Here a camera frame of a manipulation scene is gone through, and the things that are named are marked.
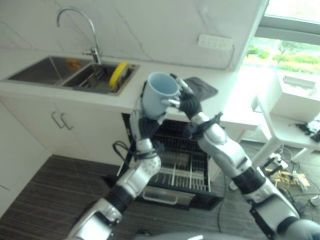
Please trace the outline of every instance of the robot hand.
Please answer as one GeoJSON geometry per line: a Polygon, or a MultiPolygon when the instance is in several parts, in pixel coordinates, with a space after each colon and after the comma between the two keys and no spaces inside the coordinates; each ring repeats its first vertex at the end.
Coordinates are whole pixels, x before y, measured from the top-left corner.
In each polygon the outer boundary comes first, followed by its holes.
{"type": "Polygon", "coordinates": [[[159,129],[165,117],[164,113],[157,120],[147,118],[142,107],[142,98],[139,97],[130,115],[131,134],[135,142],[150,139],[159,129]]]}

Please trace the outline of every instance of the window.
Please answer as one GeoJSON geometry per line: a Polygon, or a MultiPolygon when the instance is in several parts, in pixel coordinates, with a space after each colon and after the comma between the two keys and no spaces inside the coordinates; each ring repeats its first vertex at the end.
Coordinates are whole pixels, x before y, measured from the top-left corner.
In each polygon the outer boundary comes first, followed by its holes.
{"type": "Polygon", "coordinates": [[[320,82],[320,0],[269,0],[243,61],[320,82]]]}
{"type": "Polygon", "coordinates": [[[270,0],[266,15],[320,23],[319,0],[270,0]]]}
{"type": "Polygon", "coordinates": [[[287,76],[320,80],[320,46],[255,37],[243,64],[277,69],[287,76]]]}

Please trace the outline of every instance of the stainless steel sink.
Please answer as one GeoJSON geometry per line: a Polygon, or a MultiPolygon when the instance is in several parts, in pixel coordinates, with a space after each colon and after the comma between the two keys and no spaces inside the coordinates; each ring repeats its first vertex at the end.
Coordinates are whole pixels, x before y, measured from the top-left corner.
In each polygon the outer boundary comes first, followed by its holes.
{"type": "Polygon", "coordinates": [[[49,56],[10,76],[9,80],[29,83],[59,85],[80,69],[86,67],[90,60],[49,56]]]}
{"type": "Polygon", "coordinates": [[[109,87],[109,81],[117,68],[118,63],[104,62],[102,65],[92,63],[62,83],[63,87],[72,87],[74,90],[92,93],[120,93],[125,85],[135,74],[139,66],[129,64],[122,72],[121,77],[113,88],[109,87]]]}

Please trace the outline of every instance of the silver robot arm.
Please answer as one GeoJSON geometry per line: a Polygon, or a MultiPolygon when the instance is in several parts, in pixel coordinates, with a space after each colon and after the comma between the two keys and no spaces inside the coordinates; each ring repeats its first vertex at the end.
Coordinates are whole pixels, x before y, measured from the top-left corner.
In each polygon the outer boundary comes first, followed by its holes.
{"type": "Polygon", "coordinates": [[[131,133],[136,144],[135,165],[121,176],[107,196],[80,216],[67,240],[106,240],[112,234],[123,212],[161,168],[160,157],[150,138],[164,118],[163,115],[158,120],[147,119],[142,112],[141,99],[137,101],[130,115],[131,133]]]}
{"type": "Polygon", "coordinates": [[[250,213],[255,222],[269,239],[320,239],[320,226],[313,221],[300,219],[292,204],[259,168],[252,166],[244,149],[228,137],[217,119],[210,120],[203,113],[199,100],[189,89],[182,94],[181,102],[169,100],[166,104],[186,113],[193,129],[197,128],[199,147],[237,185],[252,206],[250,213]]]}

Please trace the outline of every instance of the electrical socket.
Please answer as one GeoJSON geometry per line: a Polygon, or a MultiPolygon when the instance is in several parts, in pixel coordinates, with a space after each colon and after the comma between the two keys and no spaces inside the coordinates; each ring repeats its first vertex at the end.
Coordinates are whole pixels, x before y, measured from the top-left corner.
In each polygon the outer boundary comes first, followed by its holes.
{"type": "Polygon", "coordinates": [[[206,49],[215,49],[229,51],[234,44],[232,38],[200,34],[198,37],[198,46],[206,49]]]}

